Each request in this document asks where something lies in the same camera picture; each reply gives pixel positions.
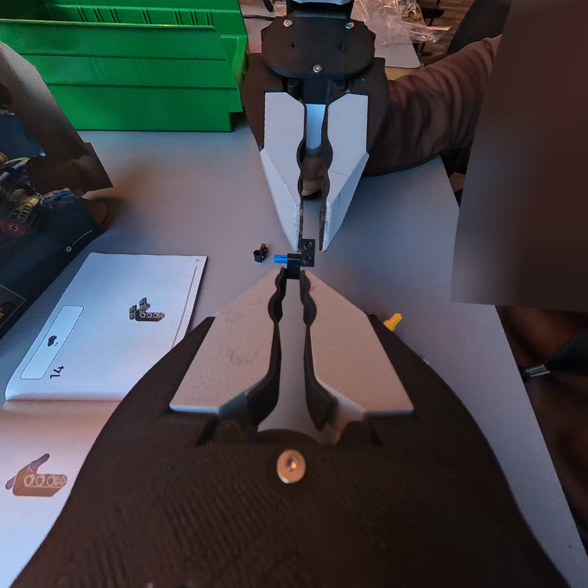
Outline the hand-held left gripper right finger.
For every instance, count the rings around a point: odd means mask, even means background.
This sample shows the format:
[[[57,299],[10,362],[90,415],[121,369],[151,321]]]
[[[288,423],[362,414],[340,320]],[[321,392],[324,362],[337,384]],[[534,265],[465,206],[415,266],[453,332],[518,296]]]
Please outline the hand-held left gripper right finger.
[[[301,301],[306,405],[315,428],[412,415],[369,316],[309,271],[301,273]]]

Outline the dark printed lego box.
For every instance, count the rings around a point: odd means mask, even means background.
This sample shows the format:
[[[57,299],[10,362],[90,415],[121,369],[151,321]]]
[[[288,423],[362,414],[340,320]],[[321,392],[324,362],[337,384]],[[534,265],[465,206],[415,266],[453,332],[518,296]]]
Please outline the dark printed lego box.
[[[1,337],[88,244],[112,182],[37,69],[1,43]]]

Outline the green plastic bin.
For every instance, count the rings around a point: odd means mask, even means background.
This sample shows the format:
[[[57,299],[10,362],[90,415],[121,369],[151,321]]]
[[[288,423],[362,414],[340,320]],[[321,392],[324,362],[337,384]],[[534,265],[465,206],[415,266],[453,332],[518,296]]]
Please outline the green plastic bin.
[[[231,132],[247,34],[214,26],[1,19],[78,130]]]
[[[210,26],[246,35],[238,1],[42,1],[52,19],[92,24]]]

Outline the white instruction booklet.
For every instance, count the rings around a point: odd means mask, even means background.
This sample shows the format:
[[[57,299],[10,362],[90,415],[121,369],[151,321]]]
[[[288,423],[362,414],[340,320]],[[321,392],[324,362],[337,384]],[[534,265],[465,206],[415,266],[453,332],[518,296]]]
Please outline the white instruction booklet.
[[[206,256],[89,254],[1,406],[1,587],[39,548],[118,403],[187,334]]]

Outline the black connector with blue pin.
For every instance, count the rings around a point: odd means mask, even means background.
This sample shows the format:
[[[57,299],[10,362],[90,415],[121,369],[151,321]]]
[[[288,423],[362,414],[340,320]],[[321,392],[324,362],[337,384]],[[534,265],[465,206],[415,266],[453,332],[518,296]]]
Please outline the black connector with blue pin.
[[[288,279],[298,280],[302,266],[302,257],[300,253],[274,254],[274,263],[285,266],[286,277]]]

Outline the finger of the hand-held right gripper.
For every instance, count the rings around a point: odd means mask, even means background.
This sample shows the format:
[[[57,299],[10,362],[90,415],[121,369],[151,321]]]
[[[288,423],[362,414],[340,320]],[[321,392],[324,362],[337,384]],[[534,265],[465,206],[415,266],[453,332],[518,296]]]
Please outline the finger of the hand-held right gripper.
[[[305,105],[286,92],[266,92],[261,161],[276,212],[292,250],[303,230],[300,151],[305,142]]]
[[[322,208],[322,252],[341,227],[369,158],[368,103],[368,96],[349,93],[327,107],[326,136],[332,157],[327,166],[328,192]]]

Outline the person's right hand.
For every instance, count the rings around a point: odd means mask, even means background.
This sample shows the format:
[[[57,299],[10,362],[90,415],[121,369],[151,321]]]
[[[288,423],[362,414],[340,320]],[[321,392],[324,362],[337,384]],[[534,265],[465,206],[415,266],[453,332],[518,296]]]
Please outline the person's right hand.
[[[327,161],[318,149],[305,149],[301,158],[303,200],[325,199],[329,193]]]

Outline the person in brown sweater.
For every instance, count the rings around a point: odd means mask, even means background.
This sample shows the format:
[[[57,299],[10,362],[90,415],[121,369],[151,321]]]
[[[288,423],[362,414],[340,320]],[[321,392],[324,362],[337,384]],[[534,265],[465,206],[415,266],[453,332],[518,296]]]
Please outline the person in brown sweater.
[[[587,549],[587,313],[496,310]]]

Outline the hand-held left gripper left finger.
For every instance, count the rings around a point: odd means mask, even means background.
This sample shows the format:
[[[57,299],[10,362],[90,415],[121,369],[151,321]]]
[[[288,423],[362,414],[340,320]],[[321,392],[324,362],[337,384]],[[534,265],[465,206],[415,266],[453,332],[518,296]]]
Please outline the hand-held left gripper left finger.
[[[281,378],[279,321],[286,273],[273,269],[211,319],[169,408],[258,426],[274,410]]]

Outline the clear plastic bags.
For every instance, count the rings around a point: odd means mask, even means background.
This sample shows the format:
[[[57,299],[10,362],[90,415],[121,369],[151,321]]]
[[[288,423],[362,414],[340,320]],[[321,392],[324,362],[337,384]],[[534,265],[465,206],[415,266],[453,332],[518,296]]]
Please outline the clear plastic bags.
[[[378,45],[435,43],[450,30],[427,25],[417,1],[354,1],[351,17],[376,35]]]

